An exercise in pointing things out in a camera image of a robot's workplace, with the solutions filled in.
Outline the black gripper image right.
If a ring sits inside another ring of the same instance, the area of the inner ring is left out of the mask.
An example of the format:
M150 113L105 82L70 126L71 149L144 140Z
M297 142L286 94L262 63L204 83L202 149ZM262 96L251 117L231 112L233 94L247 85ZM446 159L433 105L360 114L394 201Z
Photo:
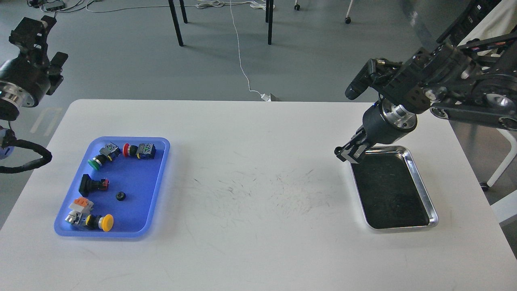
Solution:
M362 125L347 144L338 147L338 158L342 162L358 164L373 144L395 143L416 129L417 116L402 105L378 101L364 113Z

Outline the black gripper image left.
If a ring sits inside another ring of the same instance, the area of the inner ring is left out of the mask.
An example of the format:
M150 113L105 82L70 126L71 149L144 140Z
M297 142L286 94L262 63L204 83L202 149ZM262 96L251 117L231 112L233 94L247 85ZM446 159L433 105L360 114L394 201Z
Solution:
M62 83L63 64L68 59L66 53L57 52L49 67L44 70L26 60L48 58L47 37L56 23L57 19L48 15L40 20L23 18L11 31L9 42L18 47L20 52L19 57L1 66L1 120L15 121L21 107L37 107L44 96L52 95Z

